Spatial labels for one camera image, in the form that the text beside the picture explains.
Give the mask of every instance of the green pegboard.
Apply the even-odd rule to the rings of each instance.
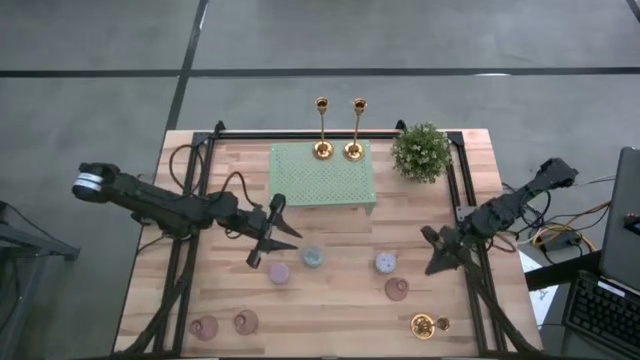
[[[287,197],[287,206],[360,204],[371,212],[376,191],[371,163],[371,143],[361,140],[364,158],[349,161],[342,150],[349,141],[332,140],[328,160],[313,156],[315,142],[271,144],[269,194]]]

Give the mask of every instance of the green plant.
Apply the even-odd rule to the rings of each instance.
[[[432,123],[412,126],[391,147],[393,168],[409,180],[434,183],[451,162],[448,145],[447,135]]]

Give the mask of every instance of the wooden table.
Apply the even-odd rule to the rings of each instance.
[[[192,134],[192,131],[167,133],[158,165],[158,186],[179,192],[169,176],[168,159],[177,146],[191,143]],[[463,134],[476,196],[482,203],[502,191],[489,133],[463,130]],[[420,234],[420,227],[428,224],[439,228],[453,223],[446,177],[435,184],[407,183],[392,169],[392,141],[371,143],[378,197],[371,217],[365,215],[363,208],[287,208],[285,219],[304,239],[274,232],[274,238],[300,247],[321,246],[325,262],[320,268],[305,268],[299,251],[281,251],[264,256],[260,268],[254,270],[245,260],[255,241],[227,239],[218,226],[201,233],[187,328],[192,320],[212,314],[218,319],[220,330],[208,342],[187,333],[183,356],[380,357],[477,353],[462,270],[424,275],[432,249]],[[230,172],[240,171],[248,182],[252,200],[268,204],[269,151],[270,141],[265,140],[216,142],[209,191],[220,189]],[[174,168],[178,178],[184,176],[187,156],[188,151],[176,156]],[[455,168],[456,177],[462,179],[457,164]],[[458,181],[458,186],[466,203],[461,183]],[[238,195],[241,208],[250,208],[237,178],[228,189]],[[145,229],[140,245],[158,235],[157,228]],[[163,240],[137,257],[115,350],[133,342],[157,310],[169,251],[170,241]],[[384,294],[383,286],[390,276],[378,274],[373,265],[374,256],[380,252],[396,254],[398,265],[393,276],[410,282],[409,295],[401,302],[393,302]],[[489,258],[501,306],[523,335],[540,347],[518,254],[494,249]],[[286,263],[291,269],[287,285],[275,286],[269,281],[267,272],[273,262]],[[257,334],[240,336],[235,332],[232,319],[243,309],[258,314]],[[177,306],[169,320],[167,343],[173,339],[176,312]],[[448,317],[450,330],[439,331],[430,340],[415,338],[409,330],[409,321],[420,312]],[[483,312],[492,348],[491,322],[486,309]]]

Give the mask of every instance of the concrete floor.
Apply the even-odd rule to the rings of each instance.
[[[0,70],[179,69],[197,4],[2,0]],[[193,67],[640,66],[639,35],[624,0],[223,0],[209,4]],[[0,78],[0,198],[82,248],[75,263],[49,261],[21,359],[110,351],[140,229],[70,188],[82,161],[153,174],[176,83]],[[639,93],[629,75],[191,79],[177,127],[314,128],[310,104],[324,95],[330,127],[350,128],[348,101],[362,96],[364,127],[488,128],[503,180],[518,186],[552,156],[582,181],[614,173],[619,149],[640,145]],[[551,214],[605,201],[611,185],[554,192]],[[586,235],[601,246],[603,229]]]

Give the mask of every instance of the gold candlestick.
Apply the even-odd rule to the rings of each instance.
[[[353,141],[344,147],[344,157],[350,161],[359,161],[364,157],[364,148],[358,144],[358,127],[360,126],[360,115],[366,107],[367,101],[365,99],[357,98],[353,101],[353,109],[356,112],[356,130],[353,134]]]
[[[327,160],[333,154],[333,145],[324,140],[324,113],[327,111],[328,106],[329,99],[325,97],[319,97],[316,99],[316,108],[320,113],[321,138],[320,141],[313,146],[313,155],[319,160]]]

